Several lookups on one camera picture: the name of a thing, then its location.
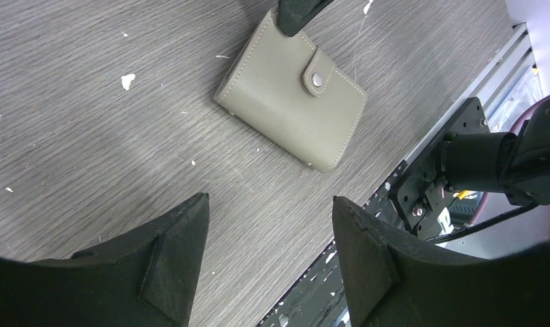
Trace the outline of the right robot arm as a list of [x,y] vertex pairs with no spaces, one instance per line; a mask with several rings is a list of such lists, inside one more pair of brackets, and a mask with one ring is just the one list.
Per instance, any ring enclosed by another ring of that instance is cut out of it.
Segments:
[[503,193],[512,205],[550,204],[550,98],[518,134],[459,134],[438,144],[437,169],[450,189]]

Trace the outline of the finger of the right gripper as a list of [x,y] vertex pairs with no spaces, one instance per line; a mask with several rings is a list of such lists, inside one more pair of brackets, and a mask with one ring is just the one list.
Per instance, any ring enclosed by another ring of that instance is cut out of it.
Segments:
[[298,34],[333,0],[278,0],[276,25],[287,37]]

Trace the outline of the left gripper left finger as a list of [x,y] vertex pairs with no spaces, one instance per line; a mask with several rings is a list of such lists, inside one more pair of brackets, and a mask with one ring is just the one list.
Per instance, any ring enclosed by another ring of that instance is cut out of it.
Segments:
[[187,326],[209,223],[196,193],[68,259],[0,258],[0,326]]

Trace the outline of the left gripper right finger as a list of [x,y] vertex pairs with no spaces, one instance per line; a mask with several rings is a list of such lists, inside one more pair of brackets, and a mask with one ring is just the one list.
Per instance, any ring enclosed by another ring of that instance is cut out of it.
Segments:
[[334,198],[332,223],[352,326],[550,326],[550,241],[476,258],[343,196]]

